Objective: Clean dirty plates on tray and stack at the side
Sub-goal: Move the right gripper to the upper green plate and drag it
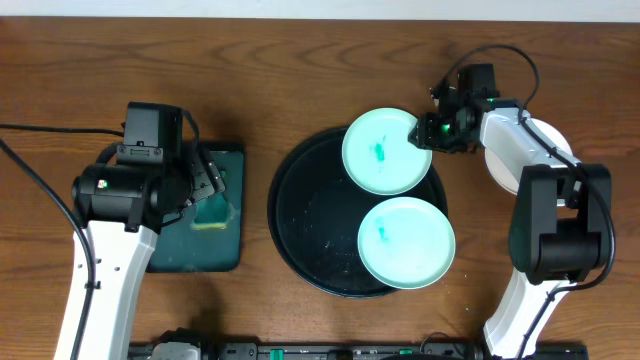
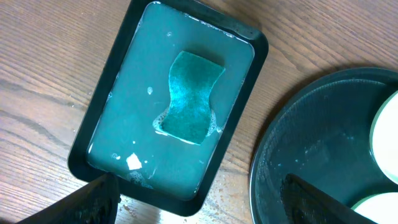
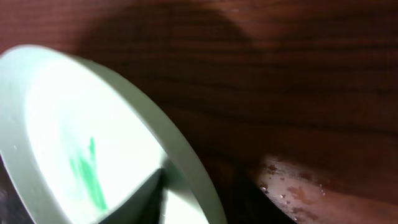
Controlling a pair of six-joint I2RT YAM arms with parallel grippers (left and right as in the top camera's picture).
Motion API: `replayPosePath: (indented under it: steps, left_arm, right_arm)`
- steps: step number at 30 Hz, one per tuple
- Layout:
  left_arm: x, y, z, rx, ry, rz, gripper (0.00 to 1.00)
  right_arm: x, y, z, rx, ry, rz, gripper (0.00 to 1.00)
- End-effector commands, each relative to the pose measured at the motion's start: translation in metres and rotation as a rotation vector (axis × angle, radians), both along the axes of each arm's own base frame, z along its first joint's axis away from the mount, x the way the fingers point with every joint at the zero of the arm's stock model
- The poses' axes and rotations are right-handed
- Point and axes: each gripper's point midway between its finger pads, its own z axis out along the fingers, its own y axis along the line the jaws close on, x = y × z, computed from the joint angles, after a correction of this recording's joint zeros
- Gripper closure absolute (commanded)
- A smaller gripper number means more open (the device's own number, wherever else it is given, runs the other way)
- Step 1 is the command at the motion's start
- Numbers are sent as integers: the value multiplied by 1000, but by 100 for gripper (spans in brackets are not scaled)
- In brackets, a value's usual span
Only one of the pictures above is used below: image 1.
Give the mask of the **white plate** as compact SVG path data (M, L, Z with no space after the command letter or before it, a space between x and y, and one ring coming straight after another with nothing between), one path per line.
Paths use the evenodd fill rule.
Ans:
M557 150L560 155L573 162L577 161L568 141L556 128L542 120L531 118L528 118L525 124L548 147ZM490 175L503 189L513 195L518 192L525 166L542 164L552 168L564 167L516 120L491 115L488 124L482 125L481 140Z

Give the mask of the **green scouring sponge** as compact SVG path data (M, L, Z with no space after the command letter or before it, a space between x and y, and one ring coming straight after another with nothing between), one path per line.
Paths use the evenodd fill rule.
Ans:
M241 224L242 181L231 170L221 172L226 189L197 203L192 228L199 231L236 231Z

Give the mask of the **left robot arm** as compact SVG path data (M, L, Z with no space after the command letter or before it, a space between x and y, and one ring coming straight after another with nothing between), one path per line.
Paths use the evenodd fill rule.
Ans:
M74 180L74 270L56 358L125 358L146 272L237 265L244 166L230 153L124 140Z

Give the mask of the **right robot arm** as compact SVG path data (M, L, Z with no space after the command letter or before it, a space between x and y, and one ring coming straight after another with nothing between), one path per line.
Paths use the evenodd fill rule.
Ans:
M602 164L585 164L561 150L523 105L496 90L431 92L437 109L425 114L408 140L444 153L482 146L518 183L508 233L514 266L495 313L467 356L524 359L560 299L599 285L616 251L612 179Z

